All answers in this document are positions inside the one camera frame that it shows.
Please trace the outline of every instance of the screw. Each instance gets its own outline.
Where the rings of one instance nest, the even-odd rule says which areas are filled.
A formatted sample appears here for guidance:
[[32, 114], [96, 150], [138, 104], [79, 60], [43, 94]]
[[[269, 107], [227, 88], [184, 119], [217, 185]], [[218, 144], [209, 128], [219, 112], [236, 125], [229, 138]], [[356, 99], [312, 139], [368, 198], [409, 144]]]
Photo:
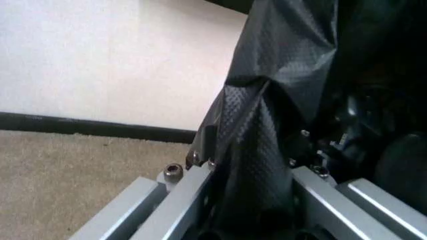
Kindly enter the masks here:
[[303, 135], [304, 137], [308, 138], [308, 137], [310, 137], [310, 132], [303, 129], [303, 130], [301, 130], [301, 135]]
[[184, 176], [183, 167], [178, 163], [169, 164], [164, 168], [163, 176], [167, 182], [177, 183]]
[[291, 167], [295, 167], [297, 165], [297, 160], [295, 160], [293, 158], [289, 158], [289, 165]]
[[209, 158], [209, 161], [207, 161], [207, 166], [209, 167], [210, 170], [213, 170], [215, 169], [216, 164], [212, 159]]
[[311, 166], [311, 170], [313, 170], [313, 172], [322, 179], [326, 179], [327, 177], [329, 177], [329, 171], [326, 167], [315, 165]]

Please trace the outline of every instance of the black component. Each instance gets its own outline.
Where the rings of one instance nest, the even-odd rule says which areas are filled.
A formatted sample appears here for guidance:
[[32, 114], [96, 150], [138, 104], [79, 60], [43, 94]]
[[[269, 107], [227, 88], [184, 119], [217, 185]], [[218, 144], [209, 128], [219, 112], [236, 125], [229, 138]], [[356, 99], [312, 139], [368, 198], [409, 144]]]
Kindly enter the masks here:
[[208, 2], [221, 5], [228, 9], [248, 14], [254, 0], [207, 0]]
[[190, 130], [7, 112], [0, 112], [0, 129], [146, 139], [184, 144], [191, 143], [196, 135]]
[[388, 146], [374, 183], [427, 216], [427, 136], [413, 133]]

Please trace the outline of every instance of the textured black material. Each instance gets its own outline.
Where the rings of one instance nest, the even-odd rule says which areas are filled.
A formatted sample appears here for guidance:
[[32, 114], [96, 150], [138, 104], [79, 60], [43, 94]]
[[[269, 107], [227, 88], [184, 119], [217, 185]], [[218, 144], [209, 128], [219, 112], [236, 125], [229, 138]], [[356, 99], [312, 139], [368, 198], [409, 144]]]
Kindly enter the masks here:
[[194, 131], [111, 122], [0, 112], [0, 129], [14, 131], [84, 134], [145, 139], [162, 142], [192, 142]]
[[224, 239], [269, 239], [293, 228], [290, 136], [321, 128], [319, 116], [360, 82], [405, 86], [409, 76], [425, 79], [419, 4], [254, 1], [225, 85], [192, 145], [199, 151], [203, 127], [217, 125], [209, 230]]

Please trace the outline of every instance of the black mechanical part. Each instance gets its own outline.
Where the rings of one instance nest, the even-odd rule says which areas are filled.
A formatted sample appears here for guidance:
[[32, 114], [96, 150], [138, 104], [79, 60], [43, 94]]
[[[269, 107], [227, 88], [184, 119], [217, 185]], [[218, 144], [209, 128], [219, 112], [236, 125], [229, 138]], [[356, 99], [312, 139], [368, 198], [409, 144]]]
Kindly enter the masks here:
[[427, 215], [427, 136], [407, 134], [390, 144], [375, 168], [374, 183]]

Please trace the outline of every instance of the bolt head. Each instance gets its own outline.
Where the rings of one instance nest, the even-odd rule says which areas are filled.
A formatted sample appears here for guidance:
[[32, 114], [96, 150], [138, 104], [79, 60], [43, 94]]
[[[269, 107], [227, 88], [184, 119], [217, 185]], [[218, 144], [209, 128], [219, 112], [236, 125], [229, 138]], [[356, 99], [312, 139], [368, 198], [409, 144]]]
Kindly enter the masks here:
[[170, 183], [179, 182], [184, 176], [183, 167], [178, 163], [167, 165], [163, 170], [164, 180]]

